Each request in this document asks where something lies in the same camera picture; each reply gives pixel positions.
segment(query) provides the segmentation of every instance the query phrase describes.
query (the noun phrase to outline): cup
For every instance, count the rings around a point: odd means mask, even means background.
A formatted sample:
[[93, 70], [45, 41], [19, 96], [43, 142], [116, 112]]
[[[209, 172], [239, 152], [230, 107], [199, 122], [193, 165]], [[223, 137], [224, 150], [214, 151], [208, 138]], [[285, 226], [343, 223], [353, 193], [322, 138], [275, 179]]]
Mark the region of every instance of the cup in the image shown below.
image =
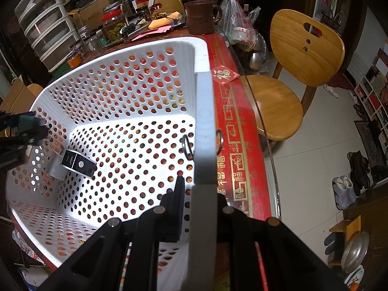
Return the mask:
[[[192, 35], [203, 35], [214, 33], [214, 24], [222, 18], [222, 9], [213, 5], [211, 1], [192, 1], [185, 3], [187, 24], [189, 33]], [[213, 10], [218, 11], [213, 19]]]

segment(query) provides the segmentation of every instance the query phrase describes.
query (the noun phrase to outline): orange jar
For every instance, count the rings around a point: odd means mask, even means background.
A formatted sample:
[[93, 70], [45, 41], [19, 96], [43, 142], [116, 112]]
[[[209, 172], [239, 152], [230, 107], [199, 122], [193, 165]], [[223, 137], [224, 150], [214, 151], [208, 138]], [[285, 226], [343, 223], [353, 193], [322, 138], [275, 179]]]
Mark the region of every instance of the orange jar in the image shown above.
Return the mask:
[[69, 64], [69, 66], [73, 69], [73, 68], [76, 68], [78, 67], [81, 63], [82, 63], [82, 59], [80, 57], [80, 55], [73, 51], [67, 58], [67, 63]]

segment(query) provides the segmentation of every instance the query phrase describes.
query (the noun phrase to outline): wooden cabinet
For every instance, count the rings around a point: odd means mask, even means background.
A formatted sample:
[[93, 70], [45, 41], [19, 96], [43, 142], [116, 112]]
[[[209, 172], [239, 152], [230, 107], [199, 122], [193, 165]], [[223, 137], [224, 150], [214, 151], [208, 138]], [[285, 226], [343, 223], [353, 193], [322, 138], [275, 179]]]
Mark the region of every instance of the wooden cabinet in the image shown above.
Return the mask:
[[364, 192], [343, 212], [344, 219], [361, 215], [361, 230], [370, 235], [368, 252], [362, 262], [365, 269], [360, 289], [379, 273], [388, 259], [388, 184]]

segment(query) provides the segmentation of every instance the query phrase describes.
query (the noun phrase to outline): basket handle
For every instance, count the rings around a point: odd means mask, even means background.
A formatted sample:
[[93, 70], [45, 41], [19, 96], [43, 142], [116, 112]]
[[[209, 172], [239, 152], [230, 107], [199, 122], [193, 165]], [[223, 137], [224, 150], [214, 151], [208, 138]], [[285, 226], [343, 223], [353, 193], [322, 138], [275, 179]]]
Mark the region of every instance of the basket handle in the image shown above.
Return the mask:
[[[217, 155], [220, 154], [222, 150], [222, 146], [224, 145], [224, 135], [222, 134], [221, 129], [217, 129], [216, 137], [220, 136], [220, 145], [217, 148]], [[183, 135], [182, 137], [182, 149], [188, 161], [194, 160], [194, 151], [191, 149], [189, 137], [187, 135]]]

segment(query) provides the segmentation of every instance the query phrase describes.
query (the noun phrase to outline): chair backrest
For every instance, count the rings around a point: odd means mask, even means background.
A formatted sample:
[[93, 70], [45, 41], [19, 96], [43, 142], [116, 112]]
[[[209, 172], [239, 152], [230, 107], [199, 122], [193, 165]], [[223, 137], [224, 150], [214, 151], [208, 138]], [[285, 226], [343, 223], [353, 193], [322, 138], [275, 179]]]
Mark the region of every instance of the chair backrest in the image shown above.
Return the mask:
[[270, 38], [277, 61], [308, 86], [327, 83], [338, 72], [345, 55], [344, 44], [336, 32], [291, 9], [276, 12]]
[[[158, 12], [176, 12], [182, 13], [185, 11], [185, 7], [181, 0], [154, 0], [154, 4], [162, 4], [162, 7], [158, 9]], [[137, 7], [140, 8], [142, 6], [148, 5], [148, 2], [143, 2], [138, 4]]]

